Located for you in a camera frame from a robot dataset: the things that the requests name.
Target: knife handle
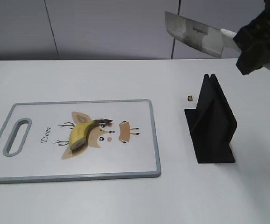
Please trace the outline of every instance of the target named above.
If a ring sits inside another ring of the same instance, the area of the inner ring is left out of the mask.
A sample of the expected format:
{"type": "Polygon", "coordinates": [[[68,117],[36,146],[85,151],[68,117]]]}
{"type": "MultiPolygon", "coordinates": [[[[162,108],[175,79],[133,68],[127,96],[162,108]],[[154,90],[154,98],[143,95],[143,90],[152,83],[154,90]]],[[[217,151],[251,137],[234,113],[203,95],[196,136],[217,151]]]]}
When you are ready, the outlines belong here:
{"type": "Polygon", "coordinates": [[[233,37],[236,35],[236,32],[226,30],[226,29],[221,29],[221,34],[222,34],[223,44],[225,48],[232,48],[236,50],[237,52],[241,52],[241,50],[238,48],[238,46],[233,40],[233,37]]]}

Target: deer ear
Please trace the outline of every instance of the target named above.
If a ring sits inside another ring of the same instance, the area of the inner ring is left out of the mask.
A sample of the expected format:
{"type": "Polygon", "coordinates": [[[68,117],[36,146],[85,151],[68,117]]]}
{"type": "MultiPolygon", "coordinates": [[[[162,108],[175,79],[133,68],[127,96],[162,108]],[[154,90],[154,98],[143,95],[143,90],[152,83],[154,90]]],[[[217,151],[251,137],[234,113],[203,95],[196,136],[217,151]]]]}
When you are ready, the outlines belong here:
{"type": "Polygon", "coordinates": [[[91,122],[91,118],[87,114],[79,113],[79,112],[72,112],[71,115],[73,116],[73,121],[76,124],[91,122]]]}

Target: gray cutting board rim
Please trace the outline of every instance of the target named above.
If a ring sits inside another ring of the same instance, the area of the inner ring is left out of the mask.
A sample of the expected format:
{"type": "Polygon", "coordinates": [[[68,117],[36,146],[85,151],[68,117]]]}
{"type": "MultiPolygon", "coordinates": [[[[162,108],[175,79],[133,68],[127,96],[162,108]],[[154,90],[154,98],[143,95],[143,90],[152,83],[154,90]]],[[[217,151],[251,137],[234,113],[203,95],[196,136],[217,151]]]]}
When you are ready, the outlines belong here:
{"type": "Polygon", "coordinates": [[[0,130],[0,138],[5,130],[14,109],[20,105],[68,105],[68,104],[94,104],[94,103],[129,103],[129,102],[147,102],[149,107],[150,125],[152,130],[154,158],[156,169],[153,171],[142,172],[116,172],[116,173],[94,173],[94,174],[71,174],[71,175],[38,175],[38,176],[15,176],[0,177],[0,183],[24,183],[24,182],[58,182],[58,181],[79,181],[79,180],[103,180],[103,179],[122,179],[122,178],[144,178],[158,177],[161,175],[161,167],[159,160],[159,150],[157,144],[157,136],[154,124],[152,103],[148,99],[133,100],[101,100],[101,101],[69,101],[69,102],[38,102],[38,103],[17,103],[14,104],[0,130]]]}

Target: deer antler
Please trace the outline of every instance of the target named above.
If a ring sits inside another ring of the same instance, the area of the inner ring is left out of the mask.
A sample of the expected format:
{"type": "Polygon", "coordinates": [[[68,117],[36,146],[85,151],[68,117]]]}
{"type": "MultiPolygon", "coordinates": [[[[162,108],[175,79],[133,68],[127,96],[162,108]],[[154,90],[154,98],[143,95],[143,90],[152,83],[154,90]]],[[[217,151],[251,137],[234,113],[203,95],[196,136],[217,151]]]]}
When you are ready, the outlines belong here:
{"type": "Polygon", "coordinates": [[[59,141],[53,142],[53,144],[58,144],[59,146],[67,146],[69,144],[69,141],[59,141]]]}
{"type": "Polygon", "coordinates": [[[74,127],[75,125],[71,122],[64,122],[62,125],[58,125],[58,126],[60,126],[60,127],[66,127],[66,126],[74,127]]]}

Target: banana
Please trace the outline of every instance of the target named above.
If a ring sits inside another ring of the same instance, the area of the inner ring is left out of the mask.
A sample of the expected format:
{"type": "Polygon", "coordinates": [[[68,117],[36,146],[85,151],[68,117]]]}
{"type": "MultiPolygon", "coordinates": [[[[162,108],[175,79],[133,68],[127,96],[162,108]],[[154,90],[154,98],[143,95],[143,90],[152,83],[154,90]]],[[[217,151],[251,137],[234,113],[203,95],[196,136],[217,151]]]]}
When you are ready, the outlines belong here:
{"type": "Polygon", "coordinates": [[[81,147],[84,144],[87,144],[88,136],[91,130],[100,123],[105,123],[106,125],[110,124],[112,120],[108,119],[100,119],[100,120],[93,120],[86,123],[79,123],[77,124],[70,133],[69,136],[69,148],[71,151],[74,151],[81,147]]]}

